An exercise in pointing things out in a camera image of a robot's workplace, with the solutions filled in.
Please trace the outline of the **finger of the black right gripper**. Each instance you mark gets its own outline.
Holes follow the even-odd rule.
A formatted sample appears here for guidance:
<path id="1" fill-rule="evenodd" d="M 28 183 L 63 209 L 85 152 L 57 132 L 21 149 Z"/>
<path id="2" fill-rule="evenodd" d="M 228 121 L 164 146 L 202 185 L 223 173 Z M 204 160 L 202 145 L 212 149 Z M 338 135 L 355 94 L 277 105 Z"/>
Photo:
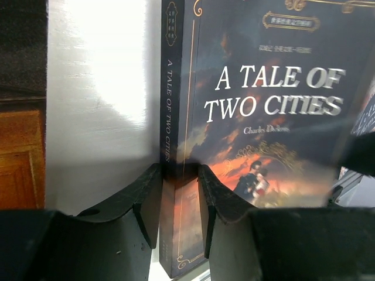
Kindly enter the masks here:
<path id="1" fill-rule="evenodd" d="M 349 145 L 338 166 L 374 177 L 374 134 L 375 132 L 351 135 Z"/>

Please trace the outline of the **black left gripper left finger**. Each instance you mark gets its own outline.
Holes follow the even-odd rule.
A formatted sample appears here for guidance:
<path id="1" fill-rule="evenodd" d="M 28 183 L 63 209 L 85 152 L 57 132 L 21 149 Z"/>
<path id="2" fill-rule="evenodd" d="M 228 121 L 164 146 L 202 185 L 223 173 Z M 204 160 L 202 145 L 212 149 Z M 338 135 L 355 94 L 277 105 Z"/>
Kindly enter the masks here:
<path id="1" fill-rule="evenodd" d="M 1 212 L 2 280 L 147 280 L 157 245 L 161 167 L 76 216 Z"/>

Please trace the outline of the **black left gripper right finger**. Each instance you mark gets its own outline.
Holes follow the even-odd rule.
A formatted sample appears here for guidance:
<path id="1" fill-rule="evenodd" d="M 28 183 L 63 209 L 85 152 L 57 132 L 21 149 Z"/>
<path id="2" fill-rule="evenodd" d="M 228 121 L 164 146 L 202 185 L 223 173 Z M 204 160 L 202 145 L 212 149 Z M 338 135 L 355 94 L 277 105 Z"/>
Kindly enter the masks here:
<path id="1" fill-rule="evenodd" d="M 374 209 L 256 208 L 198 169 L 213 280 L 373 280 Z"/>

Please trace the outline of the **A Tale of Two Cities book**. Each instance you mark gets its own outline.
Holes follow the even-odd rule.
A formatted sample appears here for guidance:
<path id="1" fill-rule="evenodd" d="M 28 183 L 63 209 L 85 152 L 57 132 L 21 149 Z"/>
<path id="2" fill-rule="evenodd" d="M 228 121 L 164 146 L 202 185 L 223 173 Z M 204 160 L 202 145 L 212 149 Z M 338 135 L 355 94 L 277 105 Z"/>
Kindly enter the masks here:
<path id="1" fill-rule="evenodd" d="M 322 205 L 373 77 L 373 1 L 162 1 L 169 277 L 205 260 L 199 165 L 256 207 Z"/>

